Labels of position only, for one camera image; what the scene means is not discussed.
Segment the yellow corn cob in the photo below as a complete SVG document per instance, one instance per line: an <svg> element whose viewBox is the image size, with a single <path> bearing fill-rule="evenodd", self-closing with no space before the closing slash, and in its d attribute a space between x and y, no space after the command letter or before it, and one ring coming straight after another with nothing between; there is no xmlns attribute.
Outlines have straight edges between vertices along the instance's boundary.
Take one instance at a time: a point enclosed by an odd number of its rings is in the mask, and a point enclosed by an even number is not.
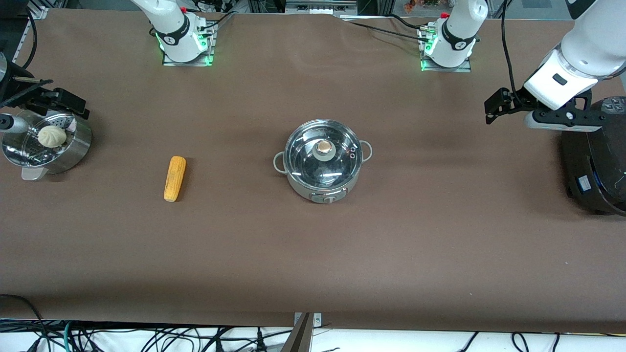
<svg viewBox="0 0 626 352"><path fill-rule="evenodd" d="M170 159L163 194L163 198L166 202L175 202L178 199L185 176L185 170L185 158L182 156L173 156Z"/></svg>

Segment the glass pot lid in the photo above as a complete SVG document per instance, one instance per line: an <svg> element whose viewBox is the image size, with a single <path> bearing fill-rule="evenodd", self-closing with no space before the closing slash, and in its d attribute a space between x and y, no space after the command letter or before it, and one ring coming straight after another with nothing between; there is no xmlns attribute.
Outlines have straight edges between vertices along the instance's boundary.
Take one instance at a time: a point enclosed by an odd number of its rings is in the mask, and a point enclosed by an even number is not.
<svg viewBox="0 0 626 352"><path fill-rule="evenodd" d="M330 190L356 179L362 164L363 141L355 132L330 119L306 122L289 136L282 160L289 176L305 187Z"/></svg>

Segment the steel electric pot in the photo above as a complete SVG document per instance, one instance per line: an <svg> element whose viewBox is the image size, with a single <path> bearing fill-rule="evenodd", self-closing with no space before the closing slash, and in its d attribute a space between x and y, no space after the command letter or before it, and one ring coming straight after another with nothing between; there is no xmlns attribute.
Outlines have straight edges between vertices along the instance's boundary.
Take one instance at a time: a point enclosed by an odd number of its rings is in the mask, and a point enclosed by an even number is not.
<svg viewBox="0 0 626 352"><path fill-rule="evenodd" d="M372 147L372 145L369 142L367 142L365 140L362 140L362 141L363 141L363 145L362 145L363 156L368 158L368 160L369 160L373 156L373 147ZM356 182L358 180L358 176L357 176L356 179L354 179L351 182L349 182L346 186L339 187L337 189L330 189L330 190L316 190L316 189L311 189L309 187L305 187L304 185L301 185L298 182L295 182L295 180L293 180L293 178L291 176L289 176L287 174L287 172L284 170L284 162L282 160L283 153L284 153L284 149L281 152L275 154L275 156L273 157L272 164L273 164L274 169L278 173L280 173L282 175L285 175L286 178L288 178L289 185L302 198L306 198L306 199L310 200L311 202L315 202L315 203L334 203L334 202L338 202L341 199L345 198L345 196L347 196L347 194L349 194L349 192L354 188L354 185L356 184Z"/></svg>

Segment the white steamed bun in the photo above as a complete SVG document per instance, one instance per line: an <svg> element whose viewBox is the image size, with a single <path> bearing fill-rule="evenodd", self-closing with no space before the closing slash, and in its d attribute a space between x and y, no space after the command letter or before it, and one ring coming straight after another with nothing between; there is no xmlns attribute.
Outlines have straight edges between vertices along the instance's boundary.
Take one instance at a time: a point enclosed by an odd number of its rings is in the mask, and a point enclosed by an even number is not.
<svg viewBox="0 0 626 352"><path fill-rule="evenodd" d="M64 129L58 126L45 126L40 129L37 141L43 146L49 149L55 149L60 147L67 140L67 134Z"/></svg>

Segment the steel steamer basket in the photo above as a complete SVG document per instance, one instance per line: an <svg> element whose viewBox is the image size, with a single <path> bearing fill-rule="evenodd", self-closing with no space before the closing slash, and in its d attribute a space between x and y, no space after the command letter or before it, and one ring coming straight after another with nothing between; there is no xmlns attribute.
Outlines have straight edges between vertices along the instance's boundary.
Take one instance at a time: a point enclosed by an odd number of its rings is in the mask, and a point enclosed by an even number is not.
<svg viewBox="0 0 626 352"><path fill-rule="evenodd" d="M0 133L1 151L10 163L22 168L23 180L35 181L47 174L63 173L87 155L92 140L87 120L53 110L47 114L23 110L14 115L24 118L30 128L25 133ZM51 125L61 127L67 134L66 142L55 149L43 147L37 140L40 129Z"/></svg>

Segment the black round appliance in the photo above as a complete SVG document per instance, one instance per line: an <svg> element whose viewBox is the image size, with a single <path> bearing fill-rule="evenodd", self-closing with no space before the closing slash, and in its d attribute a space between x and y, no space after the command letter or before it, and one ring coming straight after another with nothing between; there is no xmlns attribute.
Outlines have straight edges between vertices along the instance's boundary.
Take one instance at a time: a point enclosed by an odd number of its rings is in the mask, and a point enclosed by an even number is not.
<svg viewBox="0 0 626 352"><path fill-rule="evenodd" d="M566 193L591 212L626 218L626 96L605 98L591 110L608 114L601 129L561 134Z"/></svg>

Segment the brown table mat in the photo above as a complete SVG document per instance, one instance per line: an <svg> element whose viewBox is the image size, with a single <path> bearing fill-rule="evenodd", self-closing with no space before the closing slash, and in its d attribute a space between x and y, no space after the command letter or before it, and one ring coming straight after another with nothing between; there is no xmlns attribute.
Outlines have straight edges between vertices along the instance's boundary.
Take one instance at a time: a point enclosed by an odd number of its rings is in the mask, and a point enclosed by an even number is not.
<svg viewBox="0 0 626 352"><path fill-rule="evenodd" d="M38 182L0 155L0 294L43 318L626 332L626 219L566 196L556 133L485 124L508 86L499 22L465 74L329 15L236 14L211 67L163 66L139 11L37 27L31 73L85 99L93 131L80 164ZM315 119L373 147L338 202L272 164Z"/></svg>

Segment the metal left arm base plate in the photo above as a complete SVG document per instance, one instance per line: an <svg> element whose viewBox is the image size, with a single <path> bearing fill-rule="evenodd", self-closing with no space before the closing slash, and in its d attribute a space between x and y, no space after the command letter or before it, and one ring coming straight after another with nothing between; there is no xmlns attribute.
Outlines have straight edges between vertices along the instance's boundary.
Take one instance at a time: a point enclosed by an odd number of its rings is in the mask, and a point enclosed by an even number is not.
<svg viewBox="0 0 626 352"><path fill-rule="evenodd" d="M422 25L420 29L416 29L416 33L418 38L426 39L425 42L420 42L420 60L421 60L421 71L436 71L441 73L470 73L471 72L471 63L469 58L465 58L465 60L461 63L460 66L457 67L444 67L440 66L433 61L432 58L427 56L426 50L431 49L432 44L435 42L435 29L431 26Z"/></svg>

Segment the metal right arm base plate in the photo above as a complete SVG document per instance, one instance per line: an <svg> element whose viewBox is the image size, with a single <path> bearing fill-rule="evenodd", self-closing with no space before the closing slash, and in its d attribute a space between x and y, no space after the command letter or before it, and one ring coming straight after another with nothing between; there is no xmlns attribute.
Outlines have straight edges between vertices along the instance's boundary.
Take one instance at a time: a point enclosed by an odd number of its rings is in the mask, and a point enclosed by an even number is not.
<svg viewBox="0 0 626 352"><path fill-rule="evenodd" d="M159 49L162 51L162 65L180 67L212 66L217 44L218 29L219 27L215 26L210 29L202 30L199 34L194 34L194 49L197 48L200 51L199 55L189 62L175 62L165 53L162 44L159 44Z"/></svg>

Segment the metal table edge bracket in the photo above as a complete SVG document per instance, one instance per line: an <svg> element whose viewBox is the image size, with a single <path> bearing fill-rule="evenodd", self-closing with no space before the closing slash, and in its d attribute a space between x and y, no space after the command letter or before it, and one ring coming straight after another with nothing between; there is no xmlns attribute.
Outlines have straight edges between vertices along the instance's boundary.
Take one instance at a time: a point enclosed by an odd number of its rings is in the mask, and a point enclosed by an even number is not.
<svg viewBox="0 0 626 352"><path fill-rule="evenodd" d="M321 326L321 312L296 312L294 327L280 352L311 352L313 330Z"/></svg>

